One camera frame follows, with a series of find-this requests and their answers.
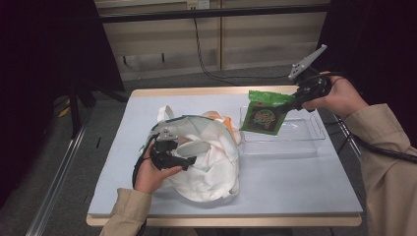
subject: person's left hand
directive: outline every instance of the person's left hand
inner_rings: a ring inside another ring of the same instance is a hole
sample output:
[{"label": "person's left hand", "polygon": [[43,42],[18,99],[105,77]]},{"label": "person's left hand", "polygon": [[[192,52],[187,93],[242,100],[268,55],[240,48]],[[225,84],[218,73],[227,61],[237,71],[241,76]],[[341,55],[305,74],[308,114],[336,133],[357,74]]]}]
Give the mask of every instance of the person's left hand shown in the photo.
[{"label": "person's left hand", "polygon": [[149,158],[151,149],[152,146],[149,146],[147,152],[144,155],[145,160],[139,167],[134,187],[135,190],[144,192],[146,194],[152,194],[159,188],[160,184],[165,178],[172,176],[182,170],[181,166],[158,170]]}]

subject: wall outlet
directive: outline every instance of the wall outlet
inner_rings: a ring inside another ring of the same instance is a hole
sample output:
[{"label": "wall outlet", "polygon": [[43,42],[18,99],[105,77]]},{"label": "wall outlet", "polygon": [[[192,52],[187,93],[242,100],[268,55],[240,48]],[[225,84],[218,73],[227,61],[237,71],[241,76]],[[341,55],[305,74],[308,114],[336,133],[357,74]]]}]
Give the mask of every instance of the wall outlet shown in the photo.
[{"label": "wall outlet", "polygon": [[197,10],[197,9],[199,9],[199,1],[198,0],[188,0],[187,1],[187,9],[188,10]]},{"label": "wall outlet", "polygon": [[198,9],[209,9],[209,0],[199,0],[199,8]]}]

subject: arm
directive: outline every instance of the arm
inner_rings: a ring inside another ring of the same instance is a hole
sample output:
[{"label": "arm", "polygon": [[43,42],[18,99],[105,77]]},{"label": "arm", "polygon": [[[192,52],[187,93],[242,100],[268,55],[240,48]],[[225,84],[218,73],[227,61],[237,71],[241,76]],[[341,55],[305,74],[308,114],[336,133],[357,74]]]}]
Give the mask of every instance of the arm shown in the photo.
[{"label": "arm", "polygon": [[117,190],[118,198],[111,218],[104,225],[100,235],[136,235],[148,216],[151,194],[159,188],[165,178],[180,172],[181,169],[181,166],[176,166],[159,171],[150,159],[145,159],[139,168],[134,190]]},{"label": "arm", "polygon": [[[417,154],[386,104],[369,106],[343,78],[331,78],[328,96],[304,104],[324,107],[345,121],[350,131],[370,145]],[[417,235],[417,164],[362,149],[361,168],[367,192],[370,235]]]}]

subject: black bar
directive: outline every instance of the black bar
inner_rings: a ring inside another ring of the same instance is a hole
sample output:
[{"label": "black bar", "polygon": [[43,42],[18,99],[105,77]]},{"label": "black bar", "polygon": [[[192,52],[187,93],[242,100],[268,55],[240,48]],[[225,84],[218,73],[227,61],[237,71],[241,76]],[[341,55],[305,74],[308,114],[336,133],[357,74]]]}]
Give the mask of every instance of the black bar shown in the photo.
[{"label": "black bar", "polygon": [[355,7],[354,4],[316,4],[316,5],[292,5],[280,7],[258,7],[258,8],[231,8],[231,9],[208,9],[208,10],[187,10],[158,13],[105,15],[99,18],[62,19],[68,23],[124,23],[124,22],[145,22],[159,20],[179,20],[194,18],[216,18],[216,17],[238,17],[254,15],[275,15],[294,13],[316,13],[328,11],[346,11]]}]

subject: table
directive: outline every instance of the table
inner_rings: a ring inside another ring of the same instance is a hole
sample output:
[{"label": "table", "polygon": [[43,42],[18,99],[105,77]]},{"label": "table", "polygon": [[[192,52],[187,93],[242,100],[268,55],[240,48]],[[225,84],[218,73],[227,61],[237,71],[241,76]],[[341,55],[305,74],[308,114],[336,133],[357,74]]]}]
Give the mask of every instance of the table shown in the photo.
[{"label": "table", "polygon": [[[145,143],[160,106],[170,105],[176,116],[214,109],[236,121],[239,107],[249,102],[250,89],[292,93],[296,87],[135,90],[98,180],[87,223],[104,225],[117,198],[116,189],[132,188],[131,169],[137,160],[133,153]],[[194,203],[173,189],[159,189],[153,194],[148,226],[303,227],[361,223],[362,208],[328,134],[317,153],[309,157],[256,158],[240,156],[240,193],[229,200]]]}]

